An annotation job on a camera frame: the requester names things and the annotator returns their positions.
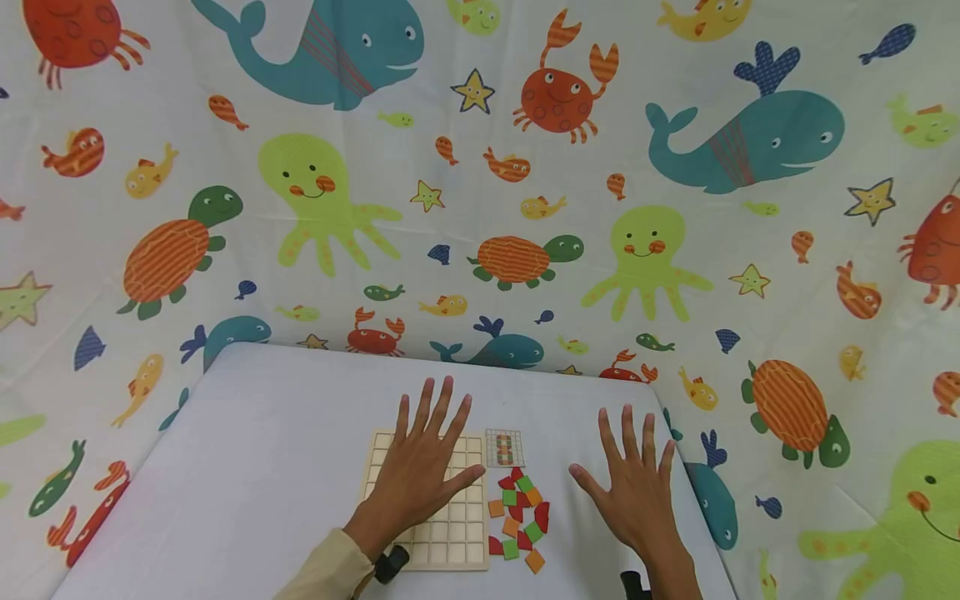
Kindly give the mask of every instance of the cartoon crab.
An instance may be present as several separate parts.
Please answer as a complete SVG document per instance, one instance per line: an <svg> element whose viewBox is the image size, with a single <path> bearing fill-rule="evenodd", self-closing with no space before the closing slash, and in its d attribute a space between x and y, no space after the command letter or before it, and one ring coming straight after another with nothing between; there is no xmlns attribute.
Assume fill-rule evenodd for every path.
<svg viewBox="0 0 960 600"><path fill-rule="evenodd" d="M654 367L650 369L647 367L646 363L640 365L640 372L643 373L643 376L636 374L633 371L627 371L626 369L618 369L616 367L617 363L625 363L636 358L636 354L631 354L630 349L627 348L616 355L616 360L613 361L613 364L610 365L608 369L604 369L598 377L601 379L622 379L624 381L639 381L640 383L653 383L657 381L657 368Z"/></svg>
<svg viewBox="0 0 960 600"><path fill-rule="evenodd" d="M514 126L523 123L523 131L527 131L531 123L536 123L549 132L570 132L570 143L577 142L577 132L580 132L580 143L587 143L587 132L584 123L589 125L593 135L597 134L597 126L589 120L593 110L593 101L599 100L607 91L607 84L616 75L616 68L620 64L620 50L612 44L610 52L604 58L600 46L593 44L590 50L590 71L593 77L600 82L597 93L590 92L584 80L565 71L546 68L546 55L551 48L563 48L574 40L580 33L581 23L564 27L566 9L553 19L550 31L546 35L546 47L540 55L540 70L534 71L523 85L520 96L522 108L514 110L518 118Z"/></svg>
<svg viewBox="0 0 960 600"><path fill-rule="evenodd" d="M353 313L353 330L347 336L347 352L366 352L367 354L386 354L388 356L402 355L403 350L396 348L396 343L400 341L403 332L407 329L402 319L397 319L396 323L387 319L387 326L396 334L395 338L383 331L360 328L360 323L369 321L375 314L375 311L365 313L363 306L357 308L356 312Z"/></svg>
<svg viewBox="0 0 960 600"><path fill-rule="evenodd" d="M930 285L930 293L924 303L932 304L940 298L940 286L947 287L947 301L941 310L947 310L957 299L957 285L960 284L960 197L956 196L957 185L947 194L924 222L904 240L913 240L897 248L897 252L907 251L900 262L910 258L907 274L911 279Z"/></svg>
<svg viewBox="0 0 960 600"><path fill-rule="evenodd" d="M124 35L147 50L147 38L120 26L120 15L111 0L77 0L68 7L64 2L50 0L23 0L23 16L30 36L40 51L40 75L46 73L47 88L57 89L61 69L77 69L114 57L123 70L130 70L130 62L117 52L125 50L137 64L143 57L130 44L120 39Z"/></svg>

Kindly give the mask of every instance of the blue whale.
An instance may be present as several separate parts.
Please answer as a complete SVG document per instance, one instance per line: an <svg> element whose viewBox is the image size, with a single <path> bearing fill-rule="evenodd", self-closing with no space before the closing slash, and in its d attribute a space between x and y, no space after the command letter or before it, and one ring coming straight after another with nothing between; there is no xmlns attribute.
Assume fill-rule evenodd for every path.
<svg viewBox="0 0 960 600"><path fill-rule="evenodd" d="M275 94L310 105L353 110L377 89L403 81L423 55L423 28L407 0L314 0L297 52L287 62L264 60L253 47L267 11L250 2L237 20L214 0L191 0L227 33L237 62Z"/></svg>

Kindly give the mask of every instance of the beige sleeve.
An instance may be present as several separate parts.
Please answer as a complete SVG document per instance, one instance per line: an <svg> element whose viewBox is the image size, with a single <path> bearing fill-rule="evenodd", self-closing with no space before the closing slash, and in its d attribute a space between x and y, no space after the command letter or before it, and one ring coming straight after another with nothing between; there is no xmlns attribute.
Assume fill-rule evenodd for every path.
<svg viewBox="0 0 960 600"><path fill-rule="evenodd" d="M373 565L342 529L331 529L274 600L349 600Z"/></svg>

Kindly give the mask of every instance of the green fish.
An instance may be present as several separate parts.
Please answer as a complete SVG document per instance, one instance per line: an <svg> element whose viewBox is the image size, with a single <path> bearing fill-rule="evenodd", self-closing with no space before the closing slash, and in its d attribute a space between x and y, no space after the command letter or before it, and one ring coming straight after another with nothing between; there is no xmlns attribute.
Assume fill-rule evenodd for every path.
<svg viewBox="0 0 960 600"><path fill-rule="evenodd" d="M414 126L414 117L411 114L406 112L395 112L394 114L386 114L383 110L376 115L376 118L381 121L386 121L394 127L399 127L405 129L408 127Z"/></svg>
<svg viewBox="0 0 960 600"><path fill-rule="evenodd" d="M744 208L761 217L773 217L780 214L780 207L773 203L754 204L747 201L742 204Z"/></svg>
<svg viewBox="0 0 960 600"><path fill-rule="evenodd" d="M396 289L391 292L382 285L368 285L363 290L364 296L370 300L375 300L377 302L382 302L384 300L393 300L398 298L400 294L406 294L407 291L403 289L403 285L398 285Z"/></svg>
<svg viewBox="0 0 960 600"><path fill-rule="evenodd" d="M40 488L40 491L30 505L30 510L28 511L30 516L43 515L50 510L50 507L57 504L60 497L66 493L66 489L73 483L74 475L77 474L80 463L84 460L84 446L86 446L86 440L82 442L79 440L73 441L73 460L70 461L70 464L67 465L64 470L54 473L53 476L47 480L47 483Z"/></svg>
<svg viewBox="0 0 960 600"><path fill-rule="evenodd" d="M292 310L287 310L278 304L276 306L276 312L281 313L287 319L303 321L304 323L316 321L320 318L319 310L311 306L303 306L302 304L297 304Z"/></svg>
<svg viewBox="0 0 960 600"><path fill-rule="evenodd" d="M667 345L661 344L657 341L657 338L655 338L652 333L641 333L640 335L636 336L636 342L648 350L655 350L657 352L666 352L668 350L672 350L673 347L676 346L676 343Z"/></svg>

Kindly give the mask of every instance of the yellow fish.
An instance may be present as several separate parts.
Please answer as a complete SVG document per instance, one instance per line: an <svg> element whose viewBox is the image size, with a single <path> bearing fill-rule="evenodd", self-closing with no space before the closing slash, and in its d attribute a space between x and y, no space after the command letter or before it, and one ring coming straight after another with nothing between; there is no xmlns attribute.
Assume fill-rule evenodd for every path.
<svg viewBox="0 0 960 600"><path fill-rule="evenodd" d="M420 310L438 317L457 317L467 312L467 299L463 296L440 296L436 306L427 306L421 302Z"/></svg>
<svg viewBox="0 0 960 600"><path fill-rule="evenodd" d="M860 359L863 357L863 350L857 346L847 346L840 350L840 372L847 377L848 381L854 379L863 380L863 372L866 367L860 366Z"/></svg>
<svg viewBox="0 0 960 600"><path fill-rule="evenodd" d="M753 0L700 0L694 14L679 15L667 2L660 2L663 16L658 25L688 41L715 41L733 33L747 18Z"/></svg>
<svg viewBox="0 0 960 600"><path fill-rule="evenodd" d="M156 387L156 381L160 379L163 372L163 357L159 354L151 354L140 364L140 369L136 372L136 377L131 381L127 388L130 390L130 408L122 415L113 420L111 427L119 429L123 427L124 422L133 416L140 406L147 401L147 396Z"/></svg>
<svg viewBox="0 0 960 600"><path fill-rule="evenodd" d="M553 216L554 213L564 206L566 206L566 196L560 198L560 201L553 206L550 205L546 198L539 196L538 198L528 198L524 200L523 204L520 205L520 212L523 213L523 216L527 219L536 221Z"/></svg>
<svg viewBox="0 0 960 600"><path fill-rule="evenodd" d="M705 411L711 411L717 406L717 394L709 385L704 383L703 377L697 377L693 381L686 378L686 369L680 367L680 377L684 380L684 389L690 396L690 401Z"/></svg>
<svg viewBox="0 0 960 600"><path fill-rule="evenodd" d="M174 157L180 153L174 150L169 142L164 147L164 153L163 162L159 166L146 158L140 158L140 162L127 174L127 193L131 198L150 196L170 175L170 170L174 168Z"/></svg>

